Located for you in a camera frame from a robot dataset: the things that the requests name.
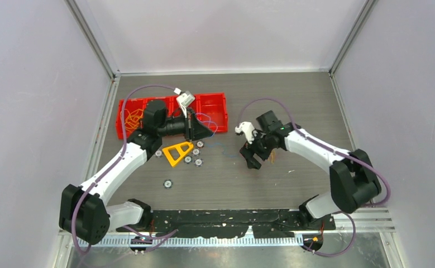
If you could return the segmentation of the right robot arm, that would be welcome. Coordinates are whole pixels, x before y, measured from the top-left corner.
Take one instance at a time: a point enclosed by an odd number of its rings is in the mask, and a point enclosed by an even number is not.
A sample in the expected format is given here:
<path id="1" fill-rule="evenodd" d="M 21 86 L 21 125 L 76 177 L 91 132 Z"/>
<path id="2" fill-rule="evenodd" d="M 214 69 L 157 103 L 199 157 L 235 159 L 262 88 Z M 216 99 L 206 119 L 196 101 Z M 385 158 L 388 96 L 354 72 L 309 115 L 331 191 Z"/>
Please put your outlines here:
<path id="1" fill-rule="evenodd" d="M 240 154 L 249 169 L 260 169 L 261 162 L 267 160 L 274 149 L 282 149 L 304 157 L 329 176 L 329 191 L 299 206 L 299 222 L 304 228 L 314 229 L 329 214 L 353 213 L 381 193 L 380 181 L 365 151 L 332 146 L 299 125 L 283 124 L 273 111 L 256 120 L 259 128 L 247 121 L 235 127 L 235 133 L 246 139 Z"/>

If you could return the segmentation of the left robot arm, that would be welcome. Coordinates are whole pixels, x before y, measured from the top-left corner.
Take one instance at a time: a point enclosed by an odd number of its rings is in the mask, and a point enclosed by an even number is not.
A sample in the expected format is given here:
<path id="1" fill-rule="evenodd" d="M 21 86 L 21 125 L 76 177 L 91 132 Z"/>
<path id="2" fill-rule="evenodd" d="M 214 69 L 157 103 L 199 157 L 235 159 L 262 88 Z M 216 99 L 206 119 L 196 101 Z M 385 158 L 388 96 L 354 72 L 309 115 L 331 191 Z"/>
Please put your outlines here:
<path id="1" fill-rule="evenodd" d="M 127 138 L 117 155 L 80 186 L 69 184 L 61 194 L 59 227 L 96 245 L 108 231 L 132 225 L 138 231 L 151 226 L 150 206 L 136 199 L 108 206 L 115 191 L 162 146 L 166 136 L 183 135 L 187 141 L 202 140 L 213 131 L 197 119 L 192 109 L 176 117 L 168 115 L 161 99 L 149 101 L 140 126 Z"/>

